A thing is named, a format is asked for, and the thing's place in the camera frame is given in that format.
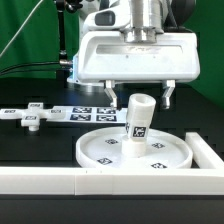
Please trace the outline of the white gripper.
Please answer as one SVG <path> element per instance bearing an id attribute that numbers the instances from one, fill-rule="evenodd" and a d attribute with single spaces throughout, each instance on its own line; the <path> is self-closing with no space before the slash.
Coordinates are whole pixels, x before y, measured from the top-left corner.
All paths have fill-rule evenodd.
<path id="1" fill-rule="evenodd" d="M 78 54 L 78 79 L 81 82 L 107 80 L 105 93 L 113 108 L 117 107 L 113 81 L 163 81 L 162 108 L 169 109 L 175 81 L 189 82 L 199 73 L 194 33 L 164 33 L 157 36 L 156 43 L 150 44 L 125 43 L 119 31 L 92 31 L 83 37 Z"/>

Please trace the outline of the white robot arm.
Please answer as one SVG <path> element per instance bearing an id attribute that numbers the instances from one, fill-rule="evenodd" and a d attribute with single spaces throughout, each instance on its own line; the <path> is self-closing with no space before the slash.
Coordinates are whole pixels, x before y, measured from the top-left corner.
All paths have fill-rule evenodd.
<path id="1" fill-rule="evenodd" d="M 162 106 L 175 85 L 200 73 L 196 34 L 182 24 L 196 0 L 84 0 L 80 45 L 68 82 L 88 92 L 104 90 L 119 107 L 120 83 L 160 83 Z"/>

